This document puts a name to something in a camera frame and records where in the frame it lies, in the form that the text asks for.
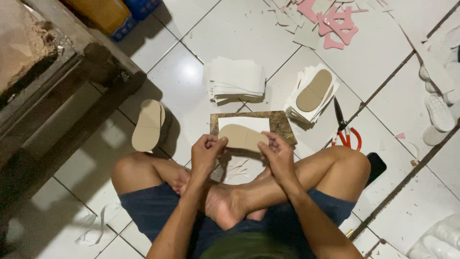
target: beige insole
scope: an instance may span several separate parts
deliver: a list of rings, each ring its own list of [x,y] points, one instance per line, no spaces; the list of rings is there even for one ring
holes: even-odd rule
[[[260,153],[257,143],[262,141],[268,145],[268,138],[262,133],[246,128],[244,126],[229,124],[219,131],[219,139],[227,137],[227,147],[241,148]]]
[[[297,96],[297,107],[304,112],[315,110],[325,97],[332,82],[332,75],[326,69],[318,71],[310,84]]]
[[[164,107],[155,100],[145,100],[141,104],[138,124],[132,134],[132,146],[140,152],[155,148],[160,138],[161,126],[165,119]]]

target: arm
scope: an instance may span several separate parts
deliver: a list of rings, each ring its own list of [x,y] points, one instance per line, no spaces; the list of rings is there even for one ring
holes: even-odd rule
[[[185,258],[203,195],[203,186],[216,165],[216,157],[222,152],[227,141],[226,138],[218,140],[216,136],[203,135],[193,145],[192,171],[187,189],[153,242],[147,259]]]
[[[361,259],[362,255],[308,196],[295,174],[292,148],[278,135],[265,132],[269,146],[259,143],[264,159],[269,160],[273,176],[294,206],[302,230],[319,259]]]

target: bare foot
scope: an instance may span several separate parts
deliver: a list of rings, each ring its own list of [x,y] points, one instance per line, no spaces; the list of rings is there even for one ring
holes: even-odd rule
[[[254,181],[260,181],[260,180],[263,180],[265,178],[268,178],[271,176],[271,170],[269,167],[266,167],[265,170],[263,172],[261,172],[255,179]],[[250,214],[247,215],[247,219],[253,219],[253,220],[257,220],[257,221],[262,221],[262,219],[264,219],[264,216],[265,214],[267,213],[267,209],[263,209],[263,210],[259,210],[259,211],[255,211],[255,212],[252,212]]]
[[[186,170],[179,173],[174,181],[172,189],[179,195],[187,189],[190,173]],[[214,220],[223,230],[228,230],[243,220],[246,215],[244,210],[239,207],[239,198],[232,195],[230,188],[225,184],[209,182],[206,199],[203,199],[201,211]]]

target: hand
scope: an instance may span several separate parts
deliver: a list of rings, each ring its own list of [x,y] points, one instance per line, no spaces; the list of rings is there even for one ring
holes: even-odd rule
[[[228,139],[204,134],[192,147],[191,178],[205,180],[216,167],[218,156],[224,152]]]
[[[269,145],[259,142],[258,147],[262,151],[262,159],[268,159],[270,162],[275,179],[281,185],[298,182],[292,148],[275,133],[263,131],[262,134],[268,137]]]

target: white tile floor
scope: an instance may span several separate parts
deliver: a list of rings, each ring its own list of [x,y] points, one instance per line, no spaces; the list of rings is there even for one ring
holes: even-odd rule
[[[416,7],[410,1],[387,2],[417,22],[417,33],[426,36],[457,0],[445,0],[442,5],[423,0]],[[314,51],[293,43],[292,35],[275,26],[275,14],[267,9],[263,0],[164,0],[119,43],[148,73],[148,80],[10,222],[8,240],[18,248],[18,258],[141,258],[147,254],[150,241],[124,210],[108,222],[99,244],[86,247],[74,242],[84,230],[83,216],[100,216],[106,204],[118,200],[110,170],[116,160],[133,151],[130,139],[144,99],[160,100],[175,116],[168,142],[156,154],[189,166],[190,148],[209,131],[211,113],[282,110],[297,72],[322,63],[339,77],[336,97],[348,120],[412,51],[388,13],[354,14],[359,32],[345,50],[320,47]],[[441,29],[459,17],[460,11],[454,12]],[[203,62],[217,56],[253,59],[262,65],[268,80],[264,101],[244,104],[234,99],[223,106],[209,102],[201,83]],[[430,121],[423,105],[427,92],[419,68],[413,56],[351,122],[361,134],[361,152],[378,153],[388,168],[364,190],[352,215],[340,226],[344,233],[366,220],[411,172],[410,160],[416,152],[409,142],[419,147],[420,159],[431,149],[421,139]],[[36,157],[42,155],[96,101],[101,95],[98,90],[85,85],[24,148]],[[460,117],[458,106],[452,110]],[[334,106],[326,106],[316,124],[290,124],[299,142],[295,159],[307,157],[320,150],[337,129]],[[406,140],[393,137],[400,132],[405,132]],[[381,141],[386,150],[379,150]],[[426,229],[460,213],[459,142],[457,133],[359,235],[354,244],[363,255],[404,258]],[[250,177],[236,176],[230,183],[250,181],[262,170],[258,163],[246,166]]]

